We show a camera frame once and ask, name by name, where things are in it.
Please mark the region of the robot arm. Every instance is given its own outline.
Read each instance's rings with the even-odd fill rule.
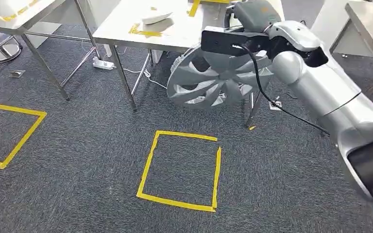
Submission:
[[[205,30],[201,48],[233,56],[246,54],[240,45],[251,52],[266,50],[276,77],[330,132],[345,174],[354,188],[373,203],[373,103],[305,25],[280,22],[265,0],[236,3],[234,14],[243,31]]]

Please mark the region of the gray carpet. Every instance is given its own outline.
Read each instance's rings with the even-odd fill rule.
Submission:
[[[62,26],[59,34],[85,34]],[[64,77],[85,54],[80,43],[50,39],[39,49]],[[128,48],[121,59],[141,67],[145,50]],[[178,54],[148,67],[165,83]],[[373,81],[373,59],[335,57],[362,87]],[[24,69],[20,79],[9,71]],[[128,73],[133,84],[136,75]],[[10,232],[373,232],[373,206],[347,183],[336,148],[315,129],[263,101],[246,129],[248,103],[190,110],[143,80],[134,113],[115,71],[84,64],[62,99],[28,49],[0,65],[0,103],[45,111],[41,125],[8,167],[0,170],[0,233]],[[273,80],[271,96],[307,117],[305,108]],[[0,112],[0,159],[33,119]],[[156,130],[215,136],[218,142],[162,136],[144,193],[209,204],[215,151],[222,147],[218,208],[207,213],[136,197]]]

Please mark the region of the black cable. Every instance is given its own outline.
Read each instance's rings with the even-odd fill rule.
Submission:
[[[287,95],[287,96],[289,96],[291,99],[293,99],[293,100],[297,100],[298,98],[297,97],[294,97],[294,96],[292,96],[292,95],[290,95],[290,94],[288,94],[288,93],[284,93],[284,95]]]
[[[256,63],[256,58],[255,58],[255,56],[254,56],[254,54],[249,50],[249,48],[248,47],[246,47],[244,44],[241,44],[240,45],[248,54],[249,54],[249,56],[251,57],[251,59],[252,59],[252,61],[253,61],[253,63],[254,63],[254,67],[255,67],[255,76],[256,76],[256,83],[258,84],[258,88],[259,88],[259,91],[261,92],[261,94],[273,105],[273,106],[275,106],[275,107],[277,107],[277,108],[279,108],[279,109],[281,109],[281,111],[283,111],[284,113],[286,113],[286,114],[288,114],[288,115],[290,115],[290,116],[292,116],[292,117],[295,117],[295,118],[297,118],[298,120],[300,120],[300,121],[303,121],[303,122],[305,122],[305,123],[307,123],[308,125],[310,125],[310,126],[312,126],[312,127],[315,127],[316,129],[318,129],[318,130],[320,130],[320,131],[322,131],[322,132],[324,132],[324,133],[326,133],[326,134],[328,134],[329,135],[329,132],[327,131],[327,130],[325,130],[324,128],[322,128],[322,127],[320,127],[320,126],[318,126],[318,125],[316,125],[316,124],[314,124],[314,123],[312,123],[312,122],[310,122],[310,121],[308,121],[308,120],[305,120],[305,119],[302,119],[302,118],[300,118],[300,117],[298,117],[298,116],[296,116],[296,115],[294,115],[294,114],[292,114],[292,113],[290,113],[290,112],[288,112],[287,110],[285,110],[285,109],[283,109],[282,107],[280,107],[280,106],[278,106],[277,104],[275,104],[275,102],[274,101],[272,101],[271,100],[271,98],[269,98],[268,96],[267,96],[267,94],[265,94],[265,92],[264,92],[264,90],[262,89],[262,85],[261,85],[261,81],[259,80],[259,72],[258,72],[258,64]]]

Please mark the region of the power strip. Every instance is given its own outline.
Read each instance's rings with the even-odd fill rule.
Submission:
[[[113,68],[115,68],[115,64],[113,62],[101,61],[99,60],[98,57],[94,57],[92,61],[93,61],[92,65],[95,68],[101,68],[101,69],[107,69],[107,70],[112,70]]]

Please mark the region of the silver hubcap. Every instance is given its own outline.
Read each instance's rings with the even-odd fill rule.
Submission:
[[[199,56],[210,65],[202,72],[192,63]],[[259,57],[257,63],[264,88],[273,75],[267,68],[271,62],[267,57]],[[249,55],[234,57],[205,52],[201,47],[187,52],[174,67],[167,88],[168,97],[175,103],[200,109],[234,103],[258,91],[254,64]]]

